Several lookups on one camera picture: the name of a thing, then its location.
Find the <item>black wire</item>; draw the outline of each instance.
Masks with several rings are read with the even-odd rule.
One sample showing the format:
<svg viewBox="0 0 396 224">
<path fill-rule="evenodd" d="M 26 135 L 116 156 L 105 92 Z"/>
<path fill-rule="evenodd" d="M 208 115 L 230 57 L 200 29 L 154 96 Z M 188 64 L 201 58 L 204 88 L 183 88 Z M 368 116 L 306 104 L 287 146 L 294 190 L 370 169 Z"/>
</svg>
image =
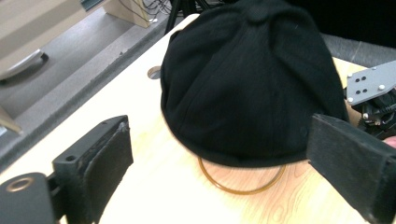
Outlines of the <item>black wire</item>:
<svg viewBox="0 0 396 224">
<path fill-rule="evenodd" d="M 146 7 L 147 9 L 155 9 L 155 8 L 159 8 L 158 9 L 158 11 L 157 11 L 157 13 L 156 13 L 156 15 L 157 14 L 159 14 L 160 12 L 159 11 L 161 11 L 162 9 L 165 9 L 165 11 L 166 11 L 166 9 L 169 9 L 169 7 L 165 4 L 167 2 L 167 0 L 165 0 L 165 1 L 162 1 L 162 0 L 157 0 L 157 1 L 154 1 L 154 2 L 152 2 L 150 5 L 148 5 L 148 7 L 150 7 L 151 5 L 153 5 L 154 3 L 157 3 L 157 5 L 155 6 L 155 7 L 151 7 L 151 8 L 148 8 L 148 7 Z"/>
<path fill-rule="evenodd" d="M 120 4 L 122 4 L 122 6 L 125 7 L 128 11 L 134 13 L 136 16 L 138 16 L 138 17 L 139 17 L 140 19 L 142 19 L 143 21 L 150 22 L 150 21 L 146 20 L 145 18 L 143 18 L 142 16 L 140 16 L 137 12 L 133 11 L 131 8 L 127 7 L 121 0 L 119 0 L 119 2 L 120 2 Z M 149 12 L 147 12 L 144 8 L 142 8 L 138 3 L 136 3 L 135 0 L 133 0 L 133 2 L 134 2 L 135 4 L 137 4 L 137 6 L 140 7 L 140 9 L 142 9 L 143 11 L 145 11 L 147 14 L 149 14 L 149 15 L 151 15 L 151 16 L 155 16 L 154 19 L 157 17 L 158 12 L 157 12 L 156 14 L 149 13 Z"/>
<path fill-rule="evenodd" d="M 148 9 L 148 10 L 155 9 L 155 8 L 158 6 L 158 4 L 157 4 L 156 6 L 154 6 L 154 7 L 151 7 L 151 6 L 154 5 L 154 3 L 156 3 L 156 2 L 157 2 L 157 1 L 151 2 L 148 6 L 146 6 L 145 1 L 143 1 L 143 6 L 144 6 L 146 9 Z"/>
<path fill-rule="evenodd" d="M 158 4 L 156 7 L 159 7 L 160 11 L 164 10 L 165 13 L 167 13 L 167 14 L 169 14 L 171 12 L 172 8 L 170 8 L 168 5 L 166 5 L 166 2 L 168 2 L 168 0 L 157 0 L 157 1 L 154 1 L 153 3 L 157 3 L 157 2 L 158 2 Z"/>
</svg>

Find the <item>black knit cap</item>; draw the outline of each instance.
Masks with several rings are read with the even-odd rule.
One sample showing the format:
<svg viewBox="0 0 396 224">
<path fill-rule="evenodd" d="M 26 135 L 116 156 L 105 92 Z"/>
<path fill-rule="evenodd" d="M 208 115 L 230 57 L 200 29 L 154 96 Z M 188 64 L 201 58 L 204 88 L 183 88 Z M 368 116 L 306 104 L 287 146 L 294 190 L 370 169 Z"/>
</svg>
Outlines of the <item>black knit cap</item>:
<svg viewBox="0 0 396 224">
<path fill-rule="evenodd" d="M 342 86 L 316 25 L 281 0 L 241 0 L 172 35 L 162 111 L 196 155 L 235 167 L 305 159 L 314 113 L 348 120 Z"/>
</svg>

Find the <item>metal bracket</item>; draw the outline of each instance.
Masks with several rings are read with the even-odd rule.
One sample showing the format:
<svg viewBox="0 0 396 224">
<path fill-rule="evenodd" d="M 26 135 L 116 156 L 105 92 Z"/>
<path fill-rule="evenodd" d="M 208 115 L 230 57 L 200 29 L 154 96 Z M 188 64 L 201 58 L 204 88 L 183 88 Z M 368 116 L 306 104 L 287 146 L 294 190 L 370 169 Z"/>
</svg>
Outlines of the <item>metal bracket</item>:
<svg viewBox="0 0 396 224">
<path fill-rule="evenodd" d="M 0 185 L 0 223 L 55 224 L 63 215 L 68 223 L 98 223 L 133 162 L 128 117 L 105 120 L 52 162 L 50 176 Z"/>
<path fill-rule="evenodd" d="M 358 105 L 396 87 L 396 61 L 347 76 L 346 100 Z"/>
<path fill-rule="evenodd" d="M 396 150 L 340 119 L 315 115 L 310 164 L 370 223 L 396 214 Z"/>
</svg>

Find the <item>cable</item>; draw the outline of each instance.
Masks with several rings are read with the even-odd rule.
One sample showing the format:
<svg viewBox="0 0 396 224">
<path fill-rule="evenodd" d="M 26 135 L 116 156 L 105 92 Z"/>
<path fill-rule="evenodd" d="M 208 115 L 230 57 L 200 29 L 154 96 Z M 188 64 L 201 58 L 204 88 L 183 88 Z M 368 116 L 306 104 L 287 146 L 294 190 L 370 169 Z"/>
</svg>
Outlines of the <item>cable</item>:
<svg viewBox="0 0 396 224">
<path fill-rule="evenodd" d="M 260 193 L 263 192 L 269 188 L 271 188 L 279 179 L 280 177 L 283 175 L 283 173 L 285 173 L 285 169 L 286 169 L 286 165 L 282 165 L 279 167 L 279 171 L 276 173 L 276 175 L 274 176 L 274 178 L 272 178 L 267 184 L 257 188 L 257 189 L 251 189 L 251 190 L 238 190 L 238 189 L 229 189 L 223 185 L 221 185 L 218 181 L 216 181 L 206 170 L 206 168 L 204 167 L 204 163 L 202 162 L 202 158 L 199 157 L 198 158 L 198 162 L 199 162 L 199 166 L 201 167 L 202 172 L 204 173 L 204 175 L 206 176 L 206 178 L 213 184 L 215 185 L 217 188 L 222 189 L 226 192 L 232 193 L 232 194 L 239 194 L 239 195 L 251 195 L 251 194 L 256 194 L 256 193 Z"/>
<path fill-rule="evenodd" d="M 142 16 L 140 16 L 137 12 L 135 12 L 135 11 L 133 11 L 132 9 L 130 9 L 129 7 L 125 6 L 125 4 L 124 4 L 121 0 L 119 0 L 119 2 L 120 2 L 120 4 L 121 4 L 123 7 L 125 7 L 128 11 L 134 13 L 136 16 L 138 16 L 138 17 L 139 17 L 140 19 L 142 19 L 143 21 L 150 22 L 150 21 L 146 20 L 145 18 L 143 18 Z M 144 10 L 144 11 L 146 12 L 146 10 L 143 9 L 139 4 L 137 4 L 137 5 L 140 7 L 140 9 L 142 9 L 142 10 Z"/>
<path fill-rule="evenodd" d="M 141 7 L 135 0 L 132 0 L 132 2 L 134 2 L 141 10 L 143 10 L 144 12 L 146 12 L 146 14 L 150 15 L 150 16 L 154 16 L 153 19 L 151 20 L 146 20 L 145 18 L 143 18 L 141 15 L 139 15 L 137 12 L 133 11 L 131 8 L 127 7 L 121 0 L 119 0 L 120 4 L 125 7 L 128 11 L 134 13 L 136 16 L 138 16 L 140 19 L 146 21 L 146 22 L 152 22 L 157 18 L 157 15 L 161 12 L 165 15 L 168 15 L 171 11 L 171 7 L 167 5 L 167 3 L 169 2 L 169 0 L 155 0 L 151 3 L 149 3 L 148 6 L 146 6 L 145 2 L 143 2 L 143 5 L 145 8 L 147 8 L 148 10 L 151 9 L 157 9 L 157 12 L 155 13 L 150 13 L 148 12 L 148 10 L 145 10 L 143 7 Z"/>
</svg>

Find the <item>wooden table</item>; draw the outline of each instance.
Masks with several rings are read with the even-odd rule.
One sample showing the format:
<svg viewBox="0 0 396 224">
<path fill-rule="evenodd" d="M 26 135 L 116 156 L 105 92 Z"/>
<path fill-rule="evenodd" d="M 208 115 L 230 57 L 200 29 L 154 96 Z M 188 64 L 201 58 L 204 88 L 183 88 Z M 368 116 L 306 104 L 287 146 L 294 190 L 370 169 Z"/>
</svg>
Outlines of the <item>wooden table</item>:
<svg viewBox="0 0 396 224">
<path fill-rule="evenodd" d="M 174 31 L 196 17 L 188 17 Z M 280 180 L 259 194 L 234 195 L 213 186 L 197 158 L 167 129 L 160 109 L 160 80 L 148 78 L 148 70 L 161 65 L 170 34 L 5 170 L 0 183 L 30 172 L 49 175 L 52 160 L 96 124 L 128 115 L 134 164 L 101 223 L 364 223 L 307 161 L 288 165 Z M 363 69 L 334 61 L 343 79 Z M 230 169 L 209 162 L 205 166 L 234 189 L 257 188 L 278 169 Z"/>
</svg>

